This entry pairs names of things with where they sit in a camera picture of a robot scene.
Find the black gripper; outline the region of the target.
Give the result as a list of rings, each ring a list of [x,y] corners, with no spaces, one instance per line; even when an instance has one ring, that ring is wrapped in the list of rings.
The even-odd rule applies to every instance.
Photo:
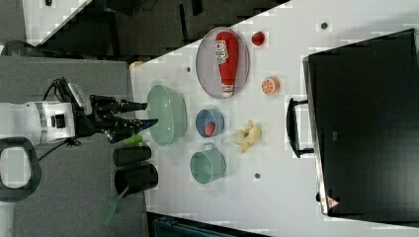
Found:
[[[86,110],[77,103],[74,104],[75,136],[77,138],[103,133],[111,143],[117,143],[158,123],[157,118],[125,119],[117,117],[117,113],[145,110],[146,103],[118,101],[114,97],[96,95],[91,95],[89,100],[89,105],[92,107],[90,115],[87,115]]]

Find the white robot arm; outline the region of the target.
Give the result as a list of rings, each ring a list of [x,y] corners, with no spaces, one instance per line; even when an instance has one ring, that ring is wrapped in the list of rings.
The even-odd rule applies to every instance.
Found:
[[[117,143],[158,124],[157,118],[128,119],[118,114],[145,111],[146,103],[91,95],[89,114],[73,102],[1,104],[1,137],[26,137],[33,145],[74,143],[78,138],[104,134]]]

